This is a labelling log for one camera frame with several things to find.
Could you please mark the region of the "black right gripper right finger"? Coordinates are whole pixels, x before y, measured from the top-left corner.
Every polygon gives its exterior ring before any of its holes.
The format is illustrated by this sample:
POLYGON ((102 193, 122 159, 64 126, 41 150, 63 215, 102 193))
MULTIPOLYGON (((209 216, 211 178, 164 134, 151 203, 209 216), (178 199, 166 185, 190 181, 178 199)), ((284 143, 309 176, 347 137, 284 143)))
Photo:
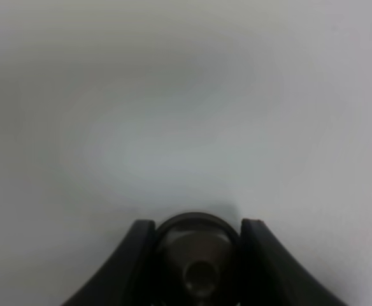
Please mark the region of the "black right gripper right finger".
POLYGON ((243 219, 241 305, 344 305, 280 243, 263 221, 243 219))

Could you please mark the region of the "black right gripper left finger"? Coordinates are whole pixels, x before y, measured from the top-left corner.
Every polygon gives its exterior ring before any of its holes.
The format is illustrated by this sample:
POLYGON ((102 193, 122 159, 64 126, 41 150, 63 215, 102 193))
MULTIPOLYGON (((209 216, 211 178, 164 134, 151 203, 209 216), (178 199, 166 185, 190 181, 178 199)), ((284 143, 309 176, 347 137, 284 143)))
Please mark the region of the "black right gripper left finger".
POLYGON ((64 305, 151 305, 154 238, 154 221, 134 221, 112 255, 64 305))

